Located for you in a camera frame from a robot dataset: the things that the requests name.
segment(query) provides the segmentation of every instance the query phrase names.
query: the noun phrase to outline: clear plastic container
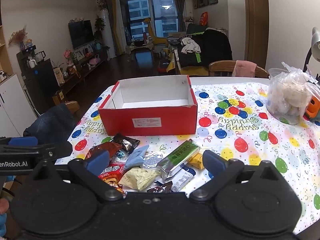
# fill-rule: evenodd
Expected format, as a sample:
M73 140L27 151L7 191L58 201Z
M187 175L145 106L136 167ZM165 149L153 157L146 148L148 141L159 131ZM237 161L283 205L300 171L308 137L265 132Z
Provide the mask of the clear plastic container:
M292 89L290 84L279 82L277 75L289 73L288 70L271 68L268 70L270 84L267 97L267 110L280 122L286 124L298 124L305 113L311 94Z

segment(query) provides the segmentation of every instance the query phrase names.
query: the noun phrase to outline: red snack bag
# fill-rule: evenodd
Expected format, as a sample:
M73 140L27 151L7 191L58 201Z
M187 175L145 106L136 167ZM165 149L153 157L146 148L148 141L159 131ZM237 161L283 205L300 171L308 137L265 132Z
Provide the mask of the red snack bag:
M98 176L98 178L102 179L105 183L115 187L123 196L125 196L125 193L119 185L119 181L125 173L124 165L125 163L122 162L110 163L109 166Z
M204 12L200 17L200 25L206 26L208 24L208 12Z
M110 157L110 159L111 159L111 158L113 157L113 155L115 155L116 152L117 152L118 150L120 150L121 148L122 148L122 145L121 145L121 144L114 143L114 142L104 142L104 143L102 143L102 144L99 144L99 145L97 145L97 146L92 147L92 148L88 151L85 159L90 158L92 155L94 155L95 152L99 152L100 150L106 150L106 151L108 151L108 152L109 152L109 157Z

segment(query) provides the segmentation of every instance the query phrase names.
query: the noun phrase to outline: balloon print tablecloth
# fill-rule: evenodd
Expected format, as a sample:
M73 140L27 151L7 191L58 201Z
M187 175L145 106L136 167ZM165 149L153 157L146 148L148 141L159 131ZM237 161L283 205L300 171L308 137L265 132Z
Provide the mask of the balloon print tablecloth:
M134 137L141 141L139 147L149 144L148 152L162 151L166 156L191 138L202 146L202 151L213 150L227 160L237 158L250 165L270 160L301 200L302 215L295 233L317 221L320 218L317 140L320 123L302 119L300 124L292 126L286 124L286 120L274 119L265 107L268 86L260 83L192 88L198 101L196 134ZM111 140L97 110L108 94L106 90L98 97L78 123L68 140L73 145L72 155L58 160L57 164L84 158L92 146ZM196 172L183 188L187 196L212 178L206 169L196 169Z

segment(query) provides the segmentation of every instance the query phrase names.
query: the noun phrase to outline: giraffe chair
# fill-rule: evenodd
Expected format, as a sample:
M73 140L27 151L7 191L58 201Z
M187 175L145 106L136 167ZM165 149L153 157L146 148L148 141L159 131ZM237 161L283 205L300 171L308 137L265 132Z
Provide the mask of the giraffe chair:
M153 33L153 30L152 30L152 27L151 27L151 19L150 19L150 18L145 19L143 22L145 22L145 23L148 24L149 36L152 37L152 39L153 39L152 43L153 43L154 45L165 44L166 47L169 46L169 43L168 43L168 39L167 39L167 38L155 36L155 34Z

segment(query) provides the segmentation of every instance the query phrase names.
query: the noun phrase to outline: dark floor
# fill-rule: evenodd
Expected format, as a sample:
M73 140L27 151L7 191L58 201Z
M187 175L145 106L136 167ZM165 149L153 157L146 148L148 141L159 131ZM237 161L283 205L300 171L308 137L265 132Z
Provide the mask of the dark floor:
M121 55L106 61L92 71L84 82L76 85L68 94L69 101L78 101L80 110L78 116L83 116L95 99L118 80L136 77L159 75L157 66L159 58L152 60L150 52L137 52L136 59L128 54Z

